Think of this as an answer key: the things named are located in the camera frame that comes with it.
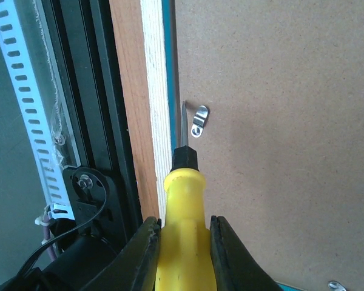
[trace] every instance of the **perforated metal strip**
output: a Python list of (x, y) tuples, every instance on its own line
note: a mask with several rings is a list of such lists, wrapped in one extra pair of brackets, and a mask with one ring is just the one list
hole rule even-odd
[(0, 0), (0, 47), (18, 99), (24, 124), (53, 218), (74, 219), (62, 167), (54, 162), (55, 145), (14, 2)]

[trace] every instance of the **teal edge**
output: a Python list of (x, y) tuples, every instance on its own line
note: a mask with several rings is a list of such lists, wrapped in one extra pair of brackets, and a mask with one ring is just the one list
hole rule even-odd
[(281, 287), (283, 289), (283, 291), (301, 291), (299, 289), (295, 289), (286, 285), (282, 285), (282, 284), (278, 284), (279, 287)]
[(174, 59), (174, 53), (177, 48), (174, 47), (173, 37), (174, 31), (172, 23), (172, 7), (170, 5), (172, 0), (162, 0), (162, 14), (163, 14), (163, 27), (164, 27), (164, 51), (166, 55), (166, 76), (167, 76), (167, 95), (169, 98), (169, 114), (170, 114), (170, 137), (171, 137), (171, 151), (177, 147), (177, 84), (176, 82), (176, 69), (177, 64)]

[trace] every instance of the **metal clip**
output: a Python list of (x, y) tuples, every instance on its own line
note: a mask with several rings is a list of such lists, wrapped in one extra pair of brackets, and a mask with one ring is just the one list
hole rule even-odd
[(202, 135), (202, 131), (204, 130), (205, 122), (208, 115), (209, 110), (207, 109), (207, 107), (204, 105), (199, 106), (193, 118), (193, 126), (191, 130), (193, 137), (199, 138)]
[(346, 291), (345, 287), (337, 281), (330, 281), (328, 284), (331, 291)]

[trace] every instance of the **wooden frame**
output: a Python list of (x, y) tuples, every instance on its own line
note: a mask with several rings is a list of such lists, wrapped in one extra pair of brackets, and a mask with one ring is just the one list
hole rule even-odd
[(110, 8), (142, 215), (164, 221), (172, 154), (161, 0), (113, 0)]

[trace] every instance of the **yellow screwdriver handle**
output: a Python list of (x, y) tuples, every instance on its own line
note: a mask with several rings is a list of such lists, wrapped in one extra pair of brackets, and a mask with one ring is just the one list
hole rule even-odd
[(164, 180), (166, 223), (161, 230), (156, 291), (216, 290), (210, 231), (205, 227), (205, 177), (182, 168)]

